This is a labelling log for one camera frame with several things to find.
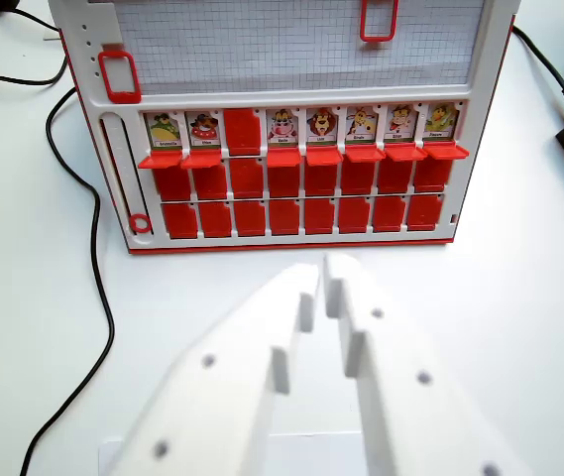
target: red frame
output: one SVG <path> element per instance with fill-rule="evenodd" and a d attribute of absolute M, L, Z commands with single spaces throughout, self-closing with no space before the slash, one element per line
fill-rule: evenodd
<path fill-rule="evenodd" d="M 393 0 L 392 5 L 392 26 L 390 34 L 386 37 L 368 37 L 365 34 L 365 20 L 368 13 L 368 0 L 362 0 L 361 2 L 361 40 L 367 43 L 382 43 L 388 42 L 396 34 L 396 16 L 398 14 L 398 0 Z"/>
<path fill-rule="evenodd" d="M 136 73 L 136 65 L 134 64 L 134 57 L 123 50 L 108 50 L 99 53 L 99 67 L 103 75 L 103 83 L 107 91 L 107 97 L 110 98 L 114 104 L 138 104 L 141 102 L 141 85 L 139 84 L 139 77 Z M 127 58 L 130 63 L 130 71 L 132 72 L 132 80 L 134 81 L 133 91 L 119 91 L 115 92 L 110 87 L 110 80 L 107 77 L 107 69 L 105 68 L 106 58 Z"/>
<path fill-rule="evenodd" d="M 408 245 L 446 245 L 453 243 L 453 238 L 437 240 L 407 240 L 407 241 L 366 241 L 363 243 L 290 243 L 275 245 L 238 245 L 238 246 L 201 246 L 199 248 L 157 248 L 154 250 L 131 249 L 132 255 L 164 255 L 166 253 L 204 253 L 208 251 L 258 251 L 258 250 L 294 250 L 301 248 L 352 248 L 360 246 L 408 246 Z"/>

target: red ring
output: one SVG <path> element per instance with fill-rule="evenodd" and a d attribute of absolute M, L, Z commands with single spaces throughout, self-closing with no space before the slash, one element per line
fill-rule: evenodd
<path fill-rule="evenodd" d="M 145 220 L 147 226 L 141 228 L 137 223 L 136 220 Z M 152 222 L 150 221 L 150 217 L 144 215 L 143 213 L 136 213 L 135 215 L 130 216 L 130 226 L 134 231 L 137 233 L 147 233 L 148 231 L 152 231 Z"/>

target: red flap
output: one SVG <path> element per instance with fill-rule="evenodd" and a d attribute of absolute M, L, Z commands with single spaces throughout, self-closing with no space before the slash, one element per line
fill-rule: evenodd
<path fill-rule="evenodd" d="M 181 163 L 183 169 L 207 169 L 219 166 L 222 162 L 222 151 L 220 149 L 193 150 L 189 157 Z"/>
<path fill-rule="evenodd" d="M 225 109 L 224 131 L 231 156 L 258 156 L 262 133 L 253 109 Z"/>
<path fill-rule="evenodd" d="M 424 150 L 436 161 L 456 161 L 469 157 L 469 151 L 455 142 L 434 142 L 425 144 Z"/>
<path fill-rule="evenodd" d="M 422 161 L 427 157 L 427 151 L 423 151 L 413 142 L 406 144 L 386 144 L 385 154 L 394 162 Z"/>
<path fill-rule="evenodd" d="M 308 146 L 305 159 L 309 166 L 334 166 L 343 161 L 343 156 L 337 146 Z"/>
<path fill-rule="evenodd" d="M 294 167 L 301 164 L 301 154 L 297 147 L 270 147 L 266 163 L 269 167 Z"/>
<path fill-rule="evenodd" d="M 180 164 L 182 151 L 152 151 L 140 164 L 139 169 L 168 169 Z"/>
<path fill-rule="evenodd" d="M 345 146 L 345 155 L 350 162 L 378 162 L 385 158 L 385 152 L 376 144 Z"/>

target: character card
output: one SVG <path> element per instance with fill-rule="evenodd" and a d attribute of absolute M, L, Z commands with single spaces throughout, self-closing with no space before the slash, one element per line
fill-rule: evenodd
<path fill-rule="evenodd" d="M 187 111 L 185 113 L 191 149 L 219 149 L 220 133 L 218 120 L 209 111 Z"/>
<path fill-rule="evenodd" d="M 416 132 L 418 111 L 412 104 L 391 104 L 388 106 L 388 125 L 385 130 L 384 142 L 413 141 Z"/>
<path fill-rule="evenodd" d="M 451 102 L 436 102 L 429 104 L 427 122 L 422 137 L 427 141 L 448 141 L 458 122 L 458 111 Z"/>
<path fill-rule="evenodd" d="M 331 146 L 337 143 L 337 116 L 330 109 L 308 109 L 306 117 L 308 144 Z"/>
<path fill-rule="evenodd" d="M 290 108 L 270 109 L 266 112 L 269 145 L 272 147 L 296 146 L 299 141 L 299 123 Z"/>
<path fill-rule="evenodd" d="M 182 141 L 178 124 L 166 112 L 146 112 L 143 114 L 145 126 L 154 150 L 180 150 Z"/>
<path fill-rule="evenodd" d="M 377 137 L 379 117 L 371 106 L 349 107 L 346 118 L 346 144 L 372 144 Z"/>

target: cartoon lion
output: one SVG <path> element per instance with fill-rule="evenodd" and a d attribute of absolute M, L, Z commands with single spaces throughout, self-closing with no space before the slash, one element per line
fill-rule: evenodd
<path fill-rule="evenodd" d="M 312 134 L 317 136 L 328 135 L 337 123 L 337 118 L 326 108 L 321 108 L 308 119 L 308 125 Z"/>

